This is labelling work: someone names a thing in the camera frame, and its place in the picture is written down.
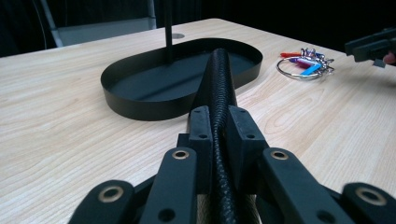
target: black vertical rod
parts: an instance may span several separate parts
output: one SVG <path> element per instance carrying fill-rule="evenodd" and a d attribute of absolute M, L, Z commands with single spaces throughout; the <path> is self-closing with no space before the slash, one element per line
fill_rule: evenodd
<path fill-rule="evenodd" d="M 172 0 L 165 0 L 165 39 L 166 39 L 166 61 L 173 61 L 172 52 Z"/>

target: key ring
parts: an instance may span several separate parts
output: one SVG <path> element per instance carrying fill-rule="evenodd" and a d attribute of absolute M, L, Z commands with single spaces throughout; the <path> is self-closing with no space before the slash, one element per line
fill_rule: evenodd
<path fill-rule="evenodd" d="M 310 67 L 301 74 L 293 74 L 285 72 L 280 68 L 280 65 L 284 62 L 304 63 L 308 64 Z M 301 56 L 287 57 L 280 60 L 276 64 L 276 69 L 286 77 L 308 81 L 331 74 L 334 71 L 334 68 L 330 67 L 329 63 L 332 62 L 334 62 L 334 59 L 326 59 L 323 54 L 316 53 L 315 49 L 301 49 Z"/>

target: black oval tray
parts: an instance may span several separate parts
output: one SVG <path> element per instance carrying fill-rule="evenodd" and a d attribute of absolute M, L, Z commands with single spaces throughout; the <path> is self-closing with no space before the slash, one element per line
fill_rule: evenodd
<path fill-rule="evenodd" d="M 138 120 L 163 120 L 184 115 L 198 90 L 214 49 L 229 52 L 233 84 L 241 87 L 255 79 L 262 54 L 252 46 L 223 38 L 202 38 L 121 59 L 101 76 L 106 102 L 116 113 Z"/>

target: light wood grain surface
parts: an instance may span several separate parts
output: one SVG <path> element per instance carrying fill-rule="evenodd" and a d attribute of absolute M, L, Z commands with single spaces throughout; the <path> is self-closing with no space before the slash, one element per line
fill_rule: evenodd
<path fill-rule="evenodd" d="M 365 182 L 396 196 L 396 68 L 222 20 L 173 27 L 185 37 L 245 42 L 259 77 L 236 90 L 271 147 L 293 152 L 338 192 Z M 137 185 L 187 131 L 187 116 L 138 121 L 106 104 L 100 76 L 115 61 L 165 46 L 164 29 L 0 59 L 0 223 L 67 223 L 110 179 Z M 276 71 L 279 53 L 315 48 L 333 75 L 302 82 Z"/>

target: wooden table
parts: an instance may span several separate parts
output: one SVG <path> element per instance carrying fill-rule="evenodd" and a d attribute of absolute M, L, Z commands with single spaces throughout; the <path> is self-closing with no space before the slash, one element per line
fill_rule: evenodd
<path fill-rule="evenodd" d="M 259 77 L 236 90 L 271 147 L 293 152 L 338 192 L 365 182 L 396 196 L 396 68 L 222 20 L 173 27 L 185 37 L 245 42 L 263 55 Z M 106 104 L 100 76 L 115 61 L 163 48 L 164 29 L 0 59 L 0 223 L 67 223 L 110 179 L 137 185 L 187 131 L 187 115 L 124 118 Z M 315 48 L 335 72 L 302 82 L 276 70 L 282 51 Z"/>

